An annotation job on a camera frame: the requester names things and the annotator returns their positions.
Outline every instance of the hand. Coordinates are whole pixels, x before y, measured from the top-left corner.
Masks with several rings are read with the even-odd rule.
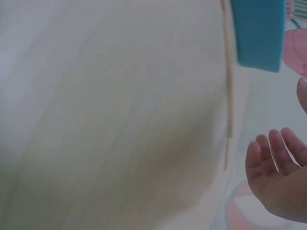
[[[296,93],[307,112],[304,79],[299,80]],[[286,147],[298,164],[292,161]],[[271,130],[268,138],[259,135],[248,146],[245,168],[251,191],[269,212],[307,223],[307,145],[290,129]]]

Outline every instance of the teal sponge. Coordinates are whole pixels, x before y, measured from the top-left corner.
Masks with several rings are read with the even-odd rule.
[[[238,62],[278,72],[283,55],[286,0],[231,0]]]

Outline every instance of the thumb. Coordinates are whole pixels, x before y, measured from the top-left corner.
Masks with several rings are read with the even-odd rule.
[[[297,83],[296,94],[301,107],[307,113],[307,81],[303,78]]]

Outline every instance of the pink object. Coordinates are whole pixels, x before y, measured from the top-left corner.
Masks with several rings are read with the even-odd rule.
[[[307,29],[286,32],[283,61],[288,67],[307,79]]]

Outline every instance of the white fabric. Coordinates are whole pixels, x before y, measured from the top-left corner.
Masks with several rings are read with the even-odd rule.
[[[7,1],[0,20],[0,229],[156,229],[208,191],[218,1]]]

